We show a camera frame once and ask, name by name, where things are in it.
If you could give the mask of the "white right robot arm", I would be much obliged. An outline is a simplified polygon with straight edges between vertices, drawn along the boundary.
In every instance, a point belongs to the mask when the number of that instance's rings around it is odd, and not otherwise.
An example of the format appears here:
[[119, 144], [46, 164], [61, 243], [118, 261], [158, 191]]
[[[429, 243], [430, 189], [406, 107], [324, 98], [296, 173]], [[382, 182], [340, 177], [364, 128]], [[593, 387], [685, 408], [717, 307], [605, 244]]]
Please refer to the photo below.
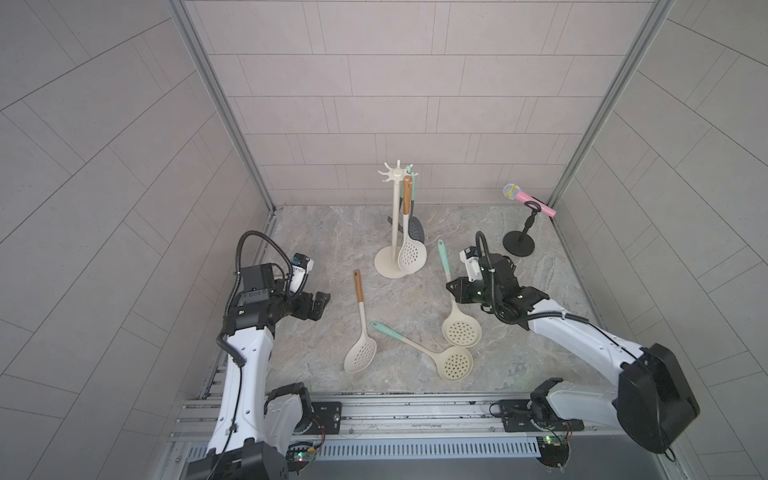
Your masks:
[[510, 258], [469, 247], [459, 255], [467, 274], [446, 288], [460, 304], [478, 304], [499, 321], [543, 336], [597, 370], [605, 388], [552, 377], [530, 394], [529, 411], [541, 427], [586, 421], [622, 429], [656, 454], [699, 416], [700, 407], [675, 354], [655, 343], [644, 347], [575, 315], [548, 294], [521, 286]]

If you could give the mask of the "cream skimmer green handle bottom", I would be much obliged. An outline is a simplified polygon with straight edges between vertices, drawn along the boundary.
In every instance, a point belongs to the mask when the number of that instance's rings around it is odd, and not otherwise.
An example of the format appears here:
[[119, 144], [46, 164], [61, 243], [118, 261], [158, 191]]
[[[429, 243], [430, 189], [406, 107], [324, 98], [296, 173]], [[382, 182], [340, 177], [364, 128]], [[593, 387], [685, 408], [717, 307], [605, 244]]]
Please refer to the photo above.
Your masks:
[[462, 380], [466, 378], [473, 369], [473, 356], [471, 352], [464, 347], [451, 346], [442, 352], [433, 352], [383, 323], [374, 321], [371, 323], [371, 326], [379, 332], [395, 338], [428, 355], [435, 363], [437, 373], [443, 380]]

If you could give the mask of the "cream skimmer green handle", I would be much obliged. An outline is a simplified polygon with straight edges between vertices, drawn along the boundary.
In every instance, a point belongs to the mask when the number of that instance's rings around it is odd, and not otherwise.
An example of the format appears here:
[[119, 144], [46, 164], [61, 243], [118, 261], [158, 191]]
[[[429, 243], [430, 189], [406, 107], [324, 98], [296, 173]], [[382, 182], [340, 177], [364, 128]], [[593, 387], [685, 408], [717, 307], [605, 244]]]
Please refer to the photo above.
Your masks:
[[471, 352], [464, 347], [451, 346], [442, 352], [433, 352], [383, 323], [374, 321], [371, 323], [371, 326], [379, 332], [395, 338], [428, 355], [435, 363], [437, 373], [443, 380], [462, 380], [466, 378], [473, 369], [473, 356]]
[[475, 346], [482, 337], [480, 323], [472, 316], [463, 313], [453, 295], [450, 295], [451, 312], [442, 323], [442, 333], [451, 344], [469, 348]]

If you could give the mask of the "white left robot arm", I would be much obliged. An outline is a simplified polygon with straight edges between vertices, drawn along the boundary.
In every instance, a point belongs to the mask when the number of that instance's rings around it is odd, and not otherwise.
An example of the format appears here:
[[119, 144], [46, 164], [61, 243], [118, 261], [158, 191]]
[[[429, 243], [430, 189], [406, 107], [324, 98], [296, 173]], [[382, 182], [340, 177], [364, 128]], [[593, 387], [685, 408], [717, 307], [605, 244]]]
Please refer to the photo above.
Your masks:
[[319, 423], [306, 386], [266, 388], [278, 321], [316, 321], [331, 299], [305, 291], [313, 264], [297, 254], [280, 278], [274, 263], [238, 269], [216, 339], [228, 356], [222, 403], [205, 456], [189, 464], [185, 478], [286, 479], [316, 459], [320, 442], [293, 438]]

